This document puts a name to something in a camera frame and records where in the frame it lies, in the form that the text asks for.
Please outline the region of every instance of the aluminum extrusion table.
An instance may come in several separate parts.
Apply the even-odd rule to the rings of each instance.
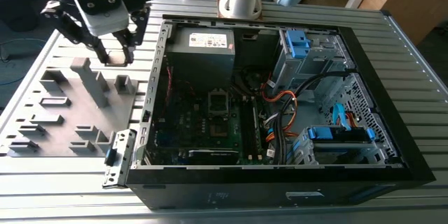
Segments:
[[[75,56],[87,56],[91,70],[101,70],[103,76],[119,72],[138,81],[129,118],[129,127],[137,127],[161,15],[215,17],[217,10],[215,0],[154,0],[150,9],[143,43],[134,52],[134,64],[126,68],[103,67],[93,52],[71,45],[53,32],[0,117],[1,135],[23,109],[29,92],[39,85],[37,77],[45,68],[67,68]],[[357,206],[150,212],[129,190],[101,189],[102,158],[0,157],[0,220],[65,223],[62,220],[74,218],[74,223],[107,224],[170,223],[165,218],[182,218],[183,223],[195,223],[198,218],[215,223],[297,223],[298,220],[394,223],[397,218],[402,223],[421,223],[429,217],[433,223],[446,220],[448,211],[439,208],[448,206],[448,91],[393,19],[377,11],[317,6],[286,8],[271,3],[263,3],[262,17],[265,21],[338,25],[354,30],[437,181]],[[111,35],[103,38],[107,49],[119,47]]]

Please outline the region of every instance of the blue cable on floor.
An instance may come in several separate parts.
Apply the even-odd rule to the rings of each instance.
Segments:
[[[11,84],[11,83],[19,81],[23,77],[25,77],[25,76],[19,77],[19,78],[18,78],[17,80],[14,80],[14,81],[9,81],[9,82],[6,82],[6,83],[0,83],[0,86]]]

